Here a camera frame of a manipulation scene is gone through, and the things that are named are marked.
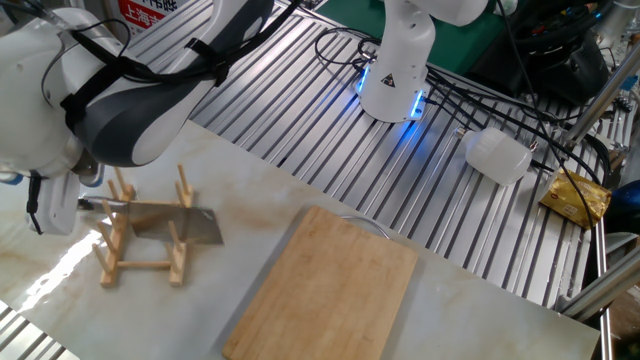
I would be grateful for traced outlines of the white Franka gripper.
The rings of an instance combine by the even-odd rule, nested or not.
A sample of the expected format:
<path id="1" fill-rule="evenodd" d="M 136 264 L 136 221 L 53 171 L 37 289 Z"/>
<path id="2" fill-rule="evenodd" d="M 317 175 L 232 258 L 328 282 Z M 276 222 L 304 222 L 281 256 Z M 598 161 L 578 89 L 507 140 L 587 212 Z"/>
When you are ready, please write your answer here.
<path id="1" fill-rule="evenodd" d="M 77 174 L 45 179 L 38 196 L 37 222 L 45 234 L 69 235 L 75 226 L 78 210 L 92 210 L 93 203 L 79 198 L 80 181 Z"/>

